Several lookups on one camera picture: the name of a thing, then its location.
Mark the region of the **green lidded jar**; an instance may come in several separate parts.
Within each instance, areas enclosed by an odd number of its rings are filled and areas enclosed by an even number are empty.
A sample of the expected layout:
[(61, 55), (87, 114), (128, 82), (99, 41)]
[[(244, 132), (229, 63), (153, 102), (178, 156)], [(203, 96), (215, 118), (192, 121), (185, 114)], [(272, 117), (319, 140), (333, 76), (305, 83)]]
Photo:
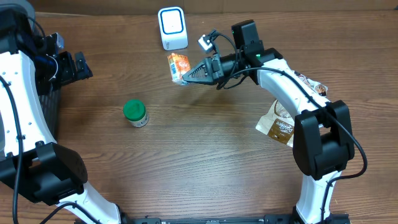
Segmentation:
[(145, 126), (149, 121), (147, 109), (140, 100), (129, 100), (123, 107), (123, 114), (136, 128)]

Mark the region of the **beige brown snack pouch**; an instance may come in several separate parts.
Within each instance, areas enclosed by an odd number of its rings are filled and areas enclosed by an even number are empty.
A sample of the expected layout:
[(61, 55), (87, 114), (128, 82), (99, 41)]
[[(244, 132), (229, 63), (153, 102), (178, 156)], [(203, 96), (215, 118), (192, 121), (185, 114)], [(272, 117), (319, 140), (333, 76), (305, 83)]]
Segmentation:
[[(301, 81), (317, 92), (320, 96), (327, 96), (327, 86), (318, 81), (311, 80), (299, 72), (294, 73), (299, 77), (299, 79), (301, 79)], [(293, 146), (294, 119), (278, 100), (275, 100), (267, 114), (260, 118), (256, 125), (256, 129), (282, 144), (286, 144), (290, 147)]]

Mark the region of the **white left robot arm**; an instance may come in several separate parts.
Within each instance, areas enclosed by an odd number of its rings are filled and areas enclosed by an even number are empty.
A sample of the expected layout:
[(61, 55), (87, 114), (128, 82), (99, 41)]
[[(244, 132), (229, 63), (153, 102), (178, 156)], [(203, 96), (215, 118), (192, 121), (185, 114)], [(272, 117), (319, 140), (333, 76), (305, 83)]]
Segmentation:
[(27, 1), (1, 2), (1, 182), (18, 198), (67, 209), (83, 223), (122, 223), (88, 182), (81, 156), (55, 139), (61, 87), (92, 77), (84, 55), (46, 35)]

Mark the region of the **orange tissue pack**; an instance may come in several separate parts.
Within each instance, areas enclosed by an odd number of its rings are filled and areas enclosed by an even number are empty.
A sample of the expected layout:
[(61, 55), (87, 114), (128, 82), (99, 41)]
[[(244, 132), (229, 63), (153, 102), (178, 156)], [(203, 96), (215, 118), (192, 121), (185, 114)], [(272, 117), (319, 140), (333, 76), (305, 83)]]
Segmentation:
[(167, 59), (172, 81), (178, 85), (188, 85), (188, 82), (184, 81), (182, 77), (191, 70), (188, 57), (182, 54), (171, 53)]

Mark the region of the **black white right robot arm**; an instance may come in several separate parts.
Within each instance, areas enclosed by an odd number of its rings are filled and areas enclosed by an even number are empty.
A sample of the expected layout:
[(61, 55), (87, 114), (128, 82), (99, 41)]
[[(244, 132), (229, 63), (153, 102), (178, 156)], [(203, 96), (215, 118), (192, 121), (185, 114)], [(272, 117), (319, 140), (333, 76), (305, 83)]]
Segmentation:
[(303, 173), (300, 198), (292, 213), (264, 215), (264, 223), (349, 223), (348, 215), (329, 211), (335, 182), (363, 175), (368, 160), (352, 133), (348, 106), (320, 96), (292, 70), (274, 48), (265, 49), (256, 24), (246, 20), (231, 27), (234, 53), (222, 57), (213, 30), (198, 43), (212, 57), (182, 76), (187, 83), (226, 88), (232, 78), (247, 77), (272, 93), (294, 119), (292, 152)]

